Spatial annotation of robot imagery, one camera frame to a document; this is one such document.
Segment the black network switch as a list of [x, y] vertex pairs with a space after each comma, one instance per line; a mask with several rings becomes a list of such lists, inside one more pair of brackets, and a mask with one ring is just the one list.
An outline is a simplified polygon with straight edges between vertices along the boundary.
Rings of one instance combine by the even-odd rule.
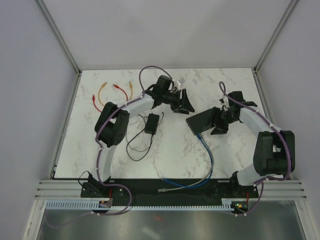
[[203, 127], [204, 127], [204, 111], [200, 112], [196, 115], [193, 115], [191, 117], [188, 117], [186, 120], [186, 123], [188, 125], [188, 127], [190, 128], [191, 132], [196, 136], [203, 131]]

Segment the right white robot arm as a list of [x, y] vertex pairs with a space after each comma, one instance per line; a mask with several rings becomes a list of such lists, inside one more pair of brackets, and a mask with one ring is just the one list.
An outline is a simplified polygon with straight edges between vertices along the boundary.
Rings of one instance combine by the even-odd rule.
[[211, 135], [224, 135], [230, 124], [240, 122], [256, 137], [252, 164], [236, 172], [236, 180], [228, 185], [229, 193], [241, 197], [247, 186], [258, 185], [265, 180], [287, 180], [295, 168], [294, 133], [275, 126], [259, 112], [255, 102], [244, 100], [241, 91], [233, 91], [226, 97], [227, 109], [210, 109], [205, 127], [212, 130]]

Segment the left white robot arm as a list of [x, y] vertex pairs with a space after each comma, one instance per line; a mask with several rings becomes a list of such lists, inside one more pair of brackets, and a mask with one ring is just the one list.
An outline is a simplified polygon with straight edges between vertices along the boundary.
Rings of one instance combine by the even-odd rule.
[[106, 104], [94, 127], [99, 151], [92, 173], [81, 186], [82, 198], [105, 197], [110, 188], [118, 186], [110, 183], [111, 164], [117, 145], [125, 138], [130, 119], [161, 104], [169, 105], [178, 114], [195, 112], [185, 89], [171, 92], [167, 86], [158, 84], [152, 84], [138, 97], [122, 105], [112, 102]]

